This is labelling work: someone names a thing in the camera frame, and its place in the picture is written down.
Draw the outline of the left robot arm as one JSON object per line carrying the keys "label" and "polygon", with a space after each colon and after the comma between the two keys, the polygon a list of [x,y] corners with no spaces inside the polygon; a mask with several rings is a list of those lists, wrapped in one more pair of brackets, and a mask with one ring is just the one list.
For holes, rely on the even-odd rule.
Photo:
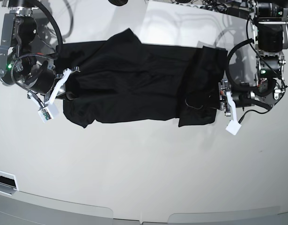
{"label": "left robot arm", "polygon": [[[288,49],[288,0],[243,0],[238,7],[230,6],[234,16],[246,20],[246,40],[229,52],[226,78],[219,83],[221,110],[231,116],[235,108],[258,106],[268,113],[285,95],[287,85],[283,73],[286,64],[283,50]],[[256,54],[254,83],[237,82],[230,73],[233,55],[250,46]]]}

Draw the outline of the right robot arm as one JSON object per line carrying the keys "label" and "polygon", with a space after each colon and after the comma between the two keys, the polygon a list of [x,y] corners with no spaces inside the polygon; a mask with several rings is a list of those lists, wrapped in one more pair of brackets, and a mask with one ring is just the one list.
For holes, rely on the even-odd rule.
{"label": "right robot arm", "polygon": [[[55,99],[73,100],[77,95],[67,83],[64,73],[57,73],[54,62],[60,57],[63,38],[49,9],[39,0],[4,0],[1,6],[8,8],[4,15],[0,41],[0,82],[6,86],[17,85],[27,91],[40,109]],[[31,44],[40,38],[33,10],[40,10],[54,29],[57,48],[50,54],[32,52]]]}

